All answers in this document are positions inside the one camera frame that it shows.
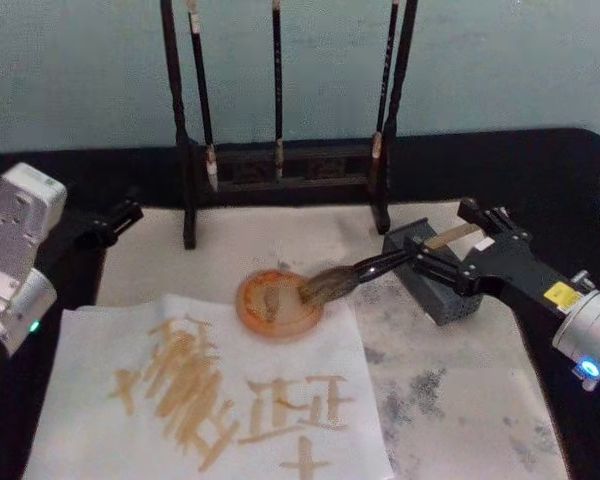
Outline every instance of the ink stain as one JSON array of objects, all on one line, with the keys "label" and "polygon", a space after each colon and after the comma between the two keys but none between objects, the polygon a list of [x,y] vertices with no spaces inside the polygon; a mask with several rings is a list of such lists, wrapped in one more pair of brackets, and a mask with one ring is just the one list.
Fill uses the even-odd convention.
[{"label": "ink stain", "polygon": [[291,270],[291,265],[289,265],[287,262],[285,262],[283,260],[278,260],[278,270],[281,270],[283,272],[288,272],[289,270]]},{"label": "ink stain", "polygon": [[402,478],[405,480],[418,480],[420,478],[420,466],[422,459],[413,454],[408,456],[408,465],[402,470]]},{"label": "ink stain", "polygon": [[386,354],[371,347],[364,347],[364,355],[367,357],[367,362],[378,365],[384,361]]},{"label": "ink stain", "polygon": [[404,293],[404,287],[399,287],[397,285],[389,285],[387,287],[387,295],[391,296],[393,299],[398,299],[402,297]]},{"label": "ink stain", "polygon": [[380,290],[375,285],[363,285],[360,294],[362,301],[367,305],[376,305],[380,301]]},{"label": "ink stain", "polygon": [[402,329],[411,317],[409,313],[405,313],[399,310],[385,310],[382,312],[380,321],[391,327],[397,327]]},{"label": "ink stain", "polygon": [[553,432],[551,431],[549,425],[544,422],[538,422],[533,431],[535,432],[533,446],[539,452],[549,455],[558,454],[558,445],[556,445]]},{"label": "ink stain", "polygon": [[386,444],[393,445],[398,441],[398,430],[393,425],[387,428],[383,427],[382,438],[384,438]]},{"label": "ink stain", "polygon": [[438,405],[438,388],[445,373],[447,373],[446,368],[435,372],[428,370],[415,377],[409,384],[411,393],[408,402],[416,405],[420,413],[427,417],[444,417],[444,412]]},{"label": "ink stain", "polygon": [[388,451],[387,453],[388,453],[389,463],[391,464],[391,469],[393,470],[393,473],[395,473],[396,475],[402,476],[402,469],[400,468],[400,462],[395,457],[395,455],[392,451]]},{"label": "ink stain", "polygon": [[518,456],[518,460],[520,460],[520,463],[524,469],[527,472],[533,472],[536,467],[536,463],[538,463],[538,457],[536,457],[529,447],[514,437],[509,437],[509,443],[511,444],[513,451]]},{"label": "ink stain", "polygon": [[405,423],[411,423],[412,419],[407,414],[411,405],[404,399],[398,396],[398,392],[392,389],[384,402],[384,412],[391,420],[393,425],[404,425]]},{"label": "ink stain", "polygon": [[417,375],[409,383],[411,390],[405,397],[398,394],[394,382],[390,384],[389,394],[382,405],[383,416],[391,422],[386,432],[388,436],[395,436],[396,432],[393,430],[397,427],[412,423],[414,408],[425,417],[444,418],[445,414],[438,405],[438,388],[446,371],[445,368],[427,370]]}]

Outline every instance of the table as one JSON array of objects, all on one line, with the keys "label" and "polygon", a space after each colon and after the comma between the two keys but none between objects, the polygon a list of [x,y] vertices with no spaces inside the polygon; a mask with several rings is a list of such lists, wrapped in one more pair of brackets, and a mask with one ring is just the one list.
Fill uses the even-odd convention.
[{"label": "table", "polygon": [[[130,188],[137,191],[145,206],[182,208],[175,148],[0,154],[0,174],[19,161],[71,185],[69,203],[85,211],[111,206]],[[474,196],[483,205],[506,205],[515,221],[533,232],[536,254],[564,275],[589,270],[600,288],[600,136],[577,128],[554,128],[398,139],[391,164],[391,202],[431,202],[463,196]],[[257,199],[252,202],[261,204]],[[366,208],[358,212],[360,216],[369,215]],[[216,240],[204,223],[204,211],[200,217],[198,228],[205,237],[201,245],[208,249]],[[177,221],[181,228],[182,218]],[[399,219],[394,219],[394,227],[398,224]],[[171,245],[181,245],[181,237],[175,234],[178,227],[173,222],[167,227]],[[63,303],[89,303],[91,300],[85,299],[97,286],[91,281],[93,272],[86,265],[76,268],[70,262],[63,262],[62,269],[79,272],[77,282],[73,277],[73,282],[60,285],[71,292],[70,301]],[[28,347],[32,355],[19,355],[19,360],[12,361],[12,370],[21,372],[18,378],[37,379],[33,388],[24,389],[33,399],[27,402],[30,408],[25,413],[20,404],[17,409],[3,408],[5,418],[14,425],[24,425],[16,434],[22,442],[8,448],[6,442],[4,448],[0,447],[0,465],[14,471],[26,461],[53,362],[58,309],[47,317],[49,338],[33,342],[35,345]],[[569,471],[577,479],[600,478],[600,388],[594,396],[582,391],[574,382],[569,361],[547,349],[546,336],[534,329],[539,321],[528,319],[525,337],[568,452]],[[14,390],[11,397],[22,395]]]},{"label": "table", "polygon": [[[394,226],[424,216],[462,223],[456,203],[393,205]],[[311,275],[381,250],[367,207],[225,208],[201,212],[199,248],[184,251],[180,211],[148,209],[109,250],[98,304],[175,293],[231,303],[254,269]],[[453,245],[468,251],[474,234]],[[387,450],[399,480],[567,478],[512,313],[485,299],[472,317],[437,327],[393,274],[351,297]]]}]

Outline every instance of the chinese character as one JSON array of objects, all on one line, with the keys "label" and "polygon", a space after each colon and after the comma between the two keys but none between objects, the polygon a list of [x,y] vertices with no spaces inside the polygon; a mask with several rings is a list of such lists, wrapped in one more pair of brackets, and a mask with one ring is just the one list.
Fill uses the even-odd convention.
[{"label": "chinese character", "polygon": [[[288,387],[299,382],[276,378],[271,383],[247,382],[249,388],[256,394],[256,399],[251,405],[251,420],[249,423],[249,437],[238,440],[239,445],[257,443],[273,437],[302,430],[300,425],[288,426],[288,412],[293,410],[308,410],[307,405],[293,405],[289,402]],[[271,391],[271,428],[263,431],[263,413],[265,400],[262,395],[267,390]]]},{"label": "chinese character", "polygon": [[309,420],[302,419],[298,423],[310,425],[326,430],[341,431],[347,428],[347,425],[340,423],[338,416],[338,407],[342,403],[355,401],[353,398],[340,398],[338,382],[346,382],[344,377],[338,375],[327,376],[312,376],[306,378],[308,383],[327,382],[327,420],[328,423],[321,421],[322,418],[322,396],[315,395],[311,401],[311,409],[309,412]]},{"label": "chinese character", "polygon": [[[152,352],[151,364],[142,380],[148,383],[145,397],[158,400],[155,415],[166,421],[164,436],[174,438],[185,453],[193,446],[203,457],[198,471],[204,472],[227,448],[240,422],[227,426],[226,417],[233,408],[231,400],[225,400],[217,408],[222,373],[216,366],[219,357],[212,354],[216,346],[209,342],[211,324],[188,315],[185,319],[197,326],[197,335],[174,330],[173,318],[149,331],[150,335],[158,334],[160,342]],[[116,378],[119,386],[115,396],[120,396],[131,414],[130,391],[140,374],[122,370],[116,372]],[[201,433],[205,425],[210,426],[204,430],[207,435]]]},{"label": "chinese character", "polygon": [[116,383],[118,384],[118,388],[115,392],[109,394],[109,398],[120,397],[122,403],[124,404],[124,411],[127,415],[133,414],[133,397],[131,396],[131,390],[140,380],[139,372],[130,372],[129,370],[117,370],[115,372],[116,375]]},{"label": "chinese character", "polygon": [[313,472],[318,468],[331,465],[331,462],[314,462],[311,456],[311,440],[305,436],[298,439],[298,463],[282,462],[282,468],[295,468],[300,473],[300,480],[313,480]]}]

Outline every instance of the brush handle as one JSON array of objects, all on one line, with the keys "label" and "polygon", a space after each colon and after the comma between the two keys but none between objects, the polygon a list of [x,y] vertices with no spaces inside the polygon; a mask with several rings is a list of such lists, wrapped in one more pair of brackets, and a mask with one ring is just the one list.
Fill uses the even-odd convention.
[{"label": "brush handle", "polygon": [[356,263],[353,268],[358,275],[358,281],[366,283],[406,263],[412,256],[404,250],[395,250],[362,260]]}]

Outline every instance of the calligraphy brush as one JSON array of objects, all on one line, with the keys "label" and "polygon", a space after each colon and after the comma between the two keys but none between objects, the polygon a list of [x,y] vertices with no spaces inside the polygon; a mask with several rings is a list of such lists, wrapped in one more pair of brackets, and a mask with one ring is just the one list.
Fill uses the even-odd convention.
[{"label": "calligraphy brush", "polygon": [[204,141],[207,145],[207,175],[209,183],[215,192],[218,191],[218,165],[216,163],[216,149],[213,145],[213,131],[211,130],[211,113],[209,111],[209,97],[207,95],[207,77],[204,73],[204,60],[202,58],[202,41],[200,39],[200,14],[196,0],[187,0],[189,10],[189,26],[191,29],[191,42],[193,43],[193,58],[196,65],[198,78],[198,95],[200,96],[200,109],[202,110],[202,127]]},{"label": "calligraphy brush", "polygon": [[280,40],[280,7],[281,0],[272,0],[273,18],[273,65],[276,95],[276,178],[282,178],[284,164],[284,149],[282,146],[282,41]]},{"label": "calligraphy brush", "polygon": [[385,148],[382,157],[386,160],[387,146],[391,145],[396,139],[397,117],[400,108],[400,98],[402,97],[402,85],[407,73],[409,64],[409,52],[411,51],[411,41],[413,40],[413,31],[415,28],[416,12],[418,10],[418,0],[407,0],[404,8],[404,20],[400,30],[400,41],[398,42],[398,53],[396,55],[396,66],[393,72],[393,88],[391,89],[391,98],[389,99],[389,111],[387,120],[384,124],[383,137]]},{"label": "calligraphy brush", "polygon": [[399,0],[391,0],[391,16],[389,18],[389,34],[387,35],[387,47],[384,55],[384,70],[382,72],[382,85],[380,89],[380,103],[378,105],[378,120],[376,132],[373,134],[373,147],[371,158],[373,159],[371,169],[371,186],[375,189],[375,176],[382,149],[382,127],[384,125],[384,111],[387,105],[387,91],[389,90],[389,74],[391,73],[391,59],[393,58],[393,43],[396,35],[396,21],[398,18]]},{"label": "calligraphy brush", "polygon": [[[465,223],[452,228],[424,242],[430,250],[437,250],[454,240],[458,240],[480,227]],[[391,270],[405,264],[417,255],[406,250],[395,250],[375,257],[367,258],[354,265],[345,265],[325,270],[310,278],[298,287],[298,293],[303,303],[322,306],[353,292],[359,285],[370,282]]]}]

